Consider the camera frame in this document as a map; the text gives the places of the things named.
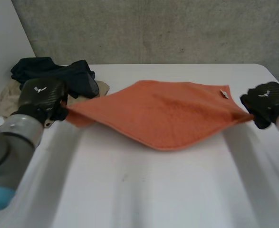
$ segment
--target towel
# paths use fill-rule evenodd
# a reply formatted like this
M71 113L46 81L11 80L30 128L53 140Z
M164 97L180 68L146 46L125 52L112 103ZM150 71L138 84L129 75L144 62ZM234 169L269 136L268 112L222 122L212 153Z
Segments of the towel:
M151 148L191 146L253 119L233 101L228 85L139 81L117 93L68 106L78 127L105 124Z

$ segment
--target gray wall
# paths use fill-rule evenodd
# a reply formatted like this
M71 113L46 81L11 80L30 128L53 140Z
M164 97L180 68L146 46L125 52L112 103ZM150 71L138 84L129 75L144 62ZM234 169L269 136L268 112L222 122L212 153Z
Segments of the gray wall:
M258 63L279 80L277 0L12 0L58 64Z

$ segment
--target white logo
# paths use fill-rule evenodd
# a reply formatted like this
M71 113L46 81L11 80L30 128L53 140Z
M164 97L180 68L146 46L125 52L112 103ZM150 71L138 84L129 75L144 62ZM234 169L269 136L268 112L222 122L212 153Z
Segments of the white logo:
M37 87L34 88L34 90L36 90L37 93L40 93L41 91L43 91L43 90L45 90L45 89L46 89L46 87L44 87L43 89L38 89Z
M259 96L269 96L269 94L270 94L270 91L269 91L269 90L267 90L267 92L266 92L265 94L263 94L263 95L259 95Z

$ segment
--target white tablecloth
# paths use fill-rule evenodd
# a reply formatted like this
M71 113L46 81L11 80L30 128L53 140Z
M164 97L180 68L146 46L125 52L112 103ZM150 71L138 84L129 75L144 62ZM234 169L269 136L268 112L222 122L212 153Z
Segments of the white tablecloth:
M248 88L276 81L256 64L91 65L117 92L138 80ZM157 152L98 123L43 135L0 228L279 228L279 132L241 124Z

